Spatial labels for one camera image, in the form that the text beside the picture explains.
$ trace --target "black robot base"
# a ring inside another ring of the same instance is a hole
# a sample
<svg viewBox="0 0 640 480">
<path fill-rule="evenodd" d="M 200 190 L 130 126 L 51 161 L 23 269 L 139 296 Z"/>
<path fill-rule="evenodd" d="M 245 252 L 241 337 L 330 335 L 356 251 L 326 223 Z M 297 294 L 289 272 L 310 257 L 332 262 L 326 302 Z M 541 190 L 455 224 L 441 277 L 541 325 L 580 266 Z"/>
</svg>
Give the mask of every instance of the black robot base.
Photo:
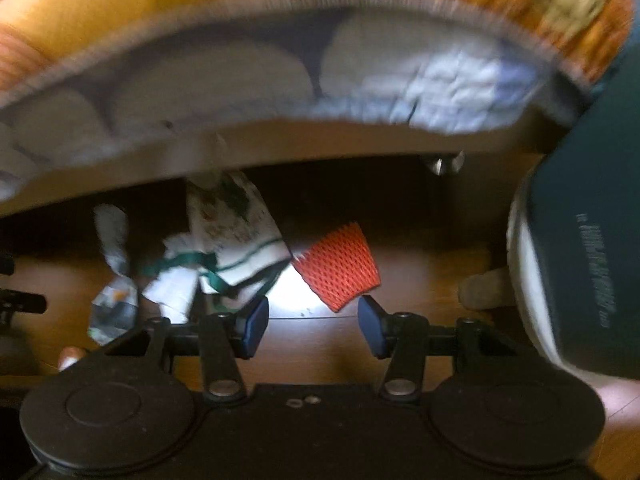
<svg viewBox="0 0 640 480">
<path fill-rule="evenodd" d="M 382 386 L 260 384 L 236 358 L 267 326 L 258 298 L 236 314 L 170 325 L 157 318 L 34 389 L 20 423 L 39 466 L 24 478 L 597 479 L 584 459 L 604 426 L 597 394 L 475 320 L 431 326 L 372 298 L 358 322 Z M 171 375 L 198 355 L 204 392 Z M 455 373 L 422 392 L 426 356 Z"/>
</svg>

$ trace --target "crumpled paper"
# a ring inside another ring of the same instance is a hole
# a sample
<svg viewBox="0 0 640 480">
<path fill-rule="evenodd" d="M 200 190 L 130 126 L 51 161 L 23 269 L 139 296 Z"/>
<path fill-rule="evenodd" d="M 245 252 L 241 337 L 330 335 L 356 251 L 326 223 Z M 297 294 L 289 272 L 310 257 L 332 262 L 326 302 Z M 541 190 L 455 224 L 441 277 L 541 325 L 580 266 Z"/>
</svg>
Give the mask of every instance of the crumpled paper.
<svg viewBox="0 0 640 480">
<path fill-rule="evenodd" d="M 94 208 L 95 229 L 102 254 L 116 274 L 92 302 L 89 336 L 105 345 L 134 327 L 138 314 L 138 290 L 129 274 L 125 243 L 129 223 L 124 211 L 110 204 Z"/>
<path fill-rule="evenodd" d="M 158 276 L 143 291 L 173 323 L 187 322 L 197 287 L 219 312 L 266 294 L 290 253 L 257 187 L 240 171 L 192 175 L 187 184 L 190 233 L 164 240 Z"/>
</svg>

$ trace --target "metal screw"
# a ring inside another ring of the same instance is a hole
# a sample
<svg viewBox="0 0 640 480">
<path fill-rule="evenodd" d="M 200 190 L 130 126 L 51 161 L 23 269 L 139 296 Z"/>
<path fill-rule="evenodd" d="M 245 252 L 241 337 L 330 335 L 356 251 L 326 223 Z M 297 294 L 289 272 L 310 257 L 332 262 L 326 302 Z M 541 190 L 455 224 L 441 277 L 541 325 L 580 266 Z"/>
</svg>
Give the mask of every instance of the metal screw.
<svg viewBox="0 0 640 480">
<path fill-rule="evenodd" d="M 392 379 L 385 383 L 386 392 L 395 397 L 411 395 L 415 389 L 415 383 L 409 379 Z"/>
<path fill-rule="evenodd" d="M 231 379 L 213 381 L 209 385 L 209 393 L 216 397 L 231 397 L 240 391 L 240 384 Z"/>
<path fill-rule="evenodd" d="M 305 397 L 305 402 L 307 404 L 320 404 L 322 399 L 316 395 L 308 395 Z"/>
<path fill-rule="evenodd" d="M 285 404 L 290 408 L 296 408 L 296 409 L 302 408 L 302 406 L 305 405 L 305 403 L 302 402 L 301 399 L 289 399 L 287 402 L 285 402 Z"/>
<path fill-rule="evenodd" d="M 455 175 L 460 172 L 465 163 L 465 152 L 423 155 L 420 158 L 431 173 L 437 176 Z"/>
</svg>

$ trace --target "circular pad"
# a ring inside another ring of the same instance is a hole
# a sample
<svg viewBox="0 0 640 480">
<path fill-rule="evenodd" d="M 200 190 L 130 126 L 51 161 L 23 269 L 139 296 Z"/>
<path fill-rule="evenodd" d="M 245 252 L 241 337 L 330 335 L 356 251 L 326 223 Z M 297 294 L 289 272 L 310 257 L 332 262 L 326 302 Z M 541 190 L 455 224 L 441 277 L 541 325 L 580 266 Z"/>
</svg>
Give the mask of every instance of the circular pad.
<svg viewBox="0 0 640 480">
<path fill-rule="evenodd" d="M 589 386 L 544 363 L 499 361 L 434 390 L 430 419 L 447 441 L 482 462 L 519 470 L 569 463 L 595 443 L 605 413 Z"/>
<path fill-rule="evenodd" d="M 188 389 L 144 359 L 76 365 L 34 389 L 20 423 L 46 462 L 80 472 L 135 468 L 153 461 L 189 429 Z"/>
</svg>

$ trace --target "beige shoe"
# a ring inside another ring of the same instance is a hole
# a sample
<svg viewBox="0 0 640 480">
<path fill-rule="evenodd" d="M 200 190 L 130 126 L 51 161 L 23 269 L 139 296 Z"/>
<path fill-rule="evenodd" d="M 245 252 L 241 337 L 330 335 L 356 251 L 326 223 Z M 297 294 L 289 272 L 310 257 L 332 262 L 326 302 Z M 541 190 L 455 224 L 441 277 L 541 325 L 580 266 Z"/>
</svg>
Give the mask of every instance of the beige shoe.
<svg viewBox="0 0 640 480">
<path fill-rule="evenodd" d="M 515 306 L 509 269 L 502 267 L 469 276 L 458 287 L 458 301 L 469 310 Z"/>
</svg>

